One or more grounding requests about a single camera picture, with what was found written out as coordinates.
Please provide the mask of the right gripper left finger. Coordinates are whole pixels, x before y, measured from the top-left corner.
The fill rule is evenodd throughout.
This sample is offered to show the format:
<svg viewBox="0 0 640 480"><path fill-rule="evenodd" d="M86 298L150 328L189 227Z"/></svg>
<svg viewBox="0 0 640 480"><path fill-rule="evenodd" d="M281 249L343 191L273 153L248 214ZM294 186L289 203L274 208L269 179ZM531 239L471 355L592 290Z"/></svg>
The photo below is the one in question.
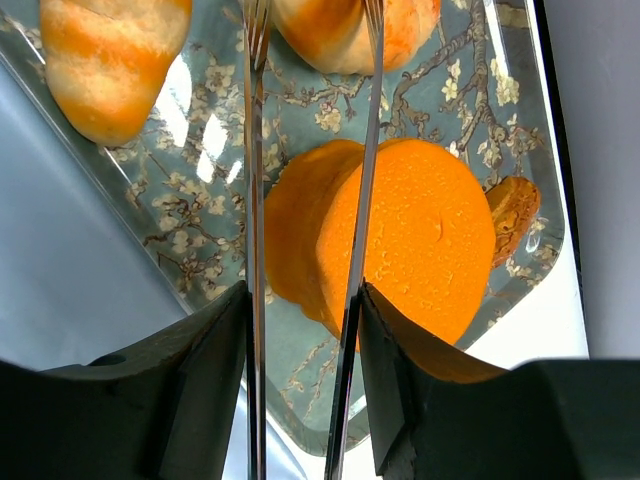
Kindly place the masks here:
<svg viewBox="0 0 640 480"><path fill-rule="evenodd" d="M218 479L245 359L238 282L87 365L1 366L5 479Z"/></svg>

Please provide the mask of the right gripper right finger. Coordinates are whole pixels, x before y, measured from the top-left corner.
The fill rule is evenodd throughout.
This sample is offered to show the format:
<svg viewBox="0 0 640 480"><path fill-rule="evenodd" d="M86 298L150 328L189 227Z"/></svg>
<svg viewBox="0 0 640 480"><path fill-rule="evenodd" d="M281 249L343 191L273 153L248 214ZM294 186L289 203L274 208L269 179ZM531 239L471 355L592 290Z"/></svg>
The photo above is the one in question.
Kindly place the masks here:
<svg viewBox="0 0 640 480"><path fill-rule="evenodd" d="M635 479L639 364L505 370L437 338L371 285L359 341L375 470L386 479Z"/></svg>

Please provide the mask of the metal tongs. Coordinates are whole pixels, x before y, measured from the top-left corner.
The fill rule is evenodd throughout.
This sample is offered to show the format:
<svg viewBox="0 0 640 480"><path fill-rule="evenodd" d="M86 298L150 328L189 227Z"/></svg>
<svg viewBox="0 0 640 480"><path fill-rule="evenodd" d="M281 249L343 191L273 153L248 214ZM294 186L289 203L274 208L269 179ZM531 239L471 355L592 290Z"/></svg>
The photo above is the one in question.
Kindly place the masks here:
<svg viewBox="0 0 640 480"><path fill-rule="evenodd" d="M251 324L247 329L247 401L249 413L249 471L251 479L266 476L265 401L265 246L264 185L262 159L263 73L270 40L271 4L245 1L242 4L244 40L244 156L246 195L246 281L252 302ZM332 414L324 476L339 479L348 424L355 345L361 312L360 288L364 281L367 233L380 131L384 53L384 4L364 4L374 73L362 164L356 225L346 289L339 358L333 394Z"/></svg>

